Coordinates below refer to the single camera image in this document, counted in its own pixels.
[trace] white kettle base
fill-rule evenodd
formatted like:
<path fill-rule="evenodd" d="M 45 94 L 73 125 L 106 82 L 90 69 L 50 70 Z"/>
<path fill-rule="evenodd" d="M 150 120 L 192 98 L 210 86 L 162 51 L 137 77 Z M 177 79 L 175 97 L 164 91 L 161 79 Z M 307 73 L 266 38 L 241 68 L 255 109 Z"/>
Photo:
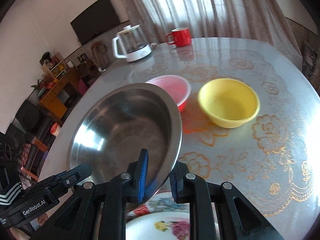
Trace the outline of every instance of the white kettle base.
<path fill-rule="evenodd" d="M 128 53 L 126 55 L 127 62 L 133 62 L 133 61 L 139 60 L 139 59 L 149 55 L 150 53 L 151 53 L 151 48 L 149 45 L 147 45 L 147 46 L 143 47 L 142 49 L 139 49 L 135 52 Z"/>

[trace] sheer white curtain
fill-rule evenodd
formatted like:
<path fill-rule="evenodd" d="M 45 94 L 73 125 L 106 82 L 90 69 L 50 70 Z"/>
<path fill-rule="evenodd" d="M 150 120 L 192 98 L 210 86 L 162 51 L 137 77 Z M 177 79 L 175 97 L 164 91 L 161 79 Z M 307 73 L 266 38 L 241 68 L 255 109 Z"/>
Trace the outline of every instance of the sheer white curtain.
<path fill-rule="evenodd" d="M 141 24 L 150 42 L 189 27 L 193 38 L 233 37 L 266 41 L 299 69 L 302 57 L 276 0 L 123 0 L 132 24 Z"/>

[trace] stainless steel bowl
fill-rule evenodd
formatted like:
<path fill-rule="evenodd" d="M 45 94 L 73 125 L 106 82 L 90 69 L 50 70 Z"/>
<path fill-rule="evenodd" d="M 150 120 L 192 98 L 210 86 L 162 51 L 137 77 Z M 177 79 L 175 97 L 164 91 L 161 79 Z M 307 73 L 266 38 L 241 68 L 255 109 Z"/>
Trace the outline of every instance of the stainless steel bowl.
<path fill-rule="evenodd" d="M 89 164 L 92 174 L 82 183 L 100 184 L 125 172 L 146 148 L 145 203 L 169 176 L 181 137 L 180 113 L 167 92 L 152 84 L 126 85 L 100 99 L 81 120 L 70 143 L 67 167 Z"/>

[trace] pink bowl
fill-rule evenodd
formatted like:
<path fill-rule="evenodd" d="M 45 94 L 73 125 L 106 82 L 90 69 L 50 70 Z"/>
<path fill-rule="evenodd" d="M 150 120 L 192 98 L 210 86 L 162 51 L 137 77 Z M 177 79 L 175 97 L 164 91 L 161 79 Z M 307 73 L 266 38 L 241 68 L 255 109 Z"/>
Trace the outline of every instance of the pink bowl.
<path fill-rule="evenodd" d="M 176 102 L 180 112 L 185 108 L 186 101 L 191 94 L 191 85 L 185 78 L 167 75 L 150 79 L 146 83 L 156 85 L 165 90 Z"/>

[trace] white wall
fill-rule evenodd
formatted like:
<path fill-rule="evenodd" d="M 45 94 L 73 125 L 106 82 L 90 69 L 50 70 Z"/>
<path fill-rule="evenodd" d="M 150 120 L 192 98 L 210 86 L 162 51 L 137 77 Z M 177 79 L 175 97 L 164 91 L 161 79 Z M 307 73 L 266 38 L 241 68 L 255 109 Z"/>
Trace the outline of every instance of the white wall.
<path fill-rule="evenodd" d="M 0 131 L 5 132 L 41 77 L 46 51 L 67 57 L 80 44 L 70 22 L 96 0 L 16 0 L 0 23 Z M 121 0 L 111 0 L 120 21 Z"/>
<path fill-rule="evenodd" d="M 277 0 L 277 2 L 285 17 L 301 24 L 314 34 L 318 35 L 315 22 L 300 0 Z"/>

